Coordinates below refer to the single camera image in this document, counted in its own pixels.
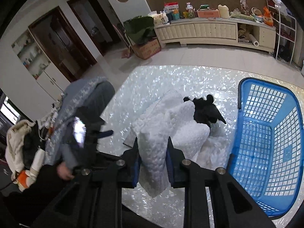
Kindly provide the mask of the person's left hand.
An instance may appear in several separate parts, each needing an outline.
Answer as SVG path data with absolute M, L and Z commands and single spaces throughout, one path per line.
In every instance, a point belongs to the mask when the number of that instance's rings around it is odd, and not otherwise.
M 62 162 L 57 166 L 57 174 L 63 180 L 72 180 L 74 178 L 72 172 L 68 169 L 65 162 Z

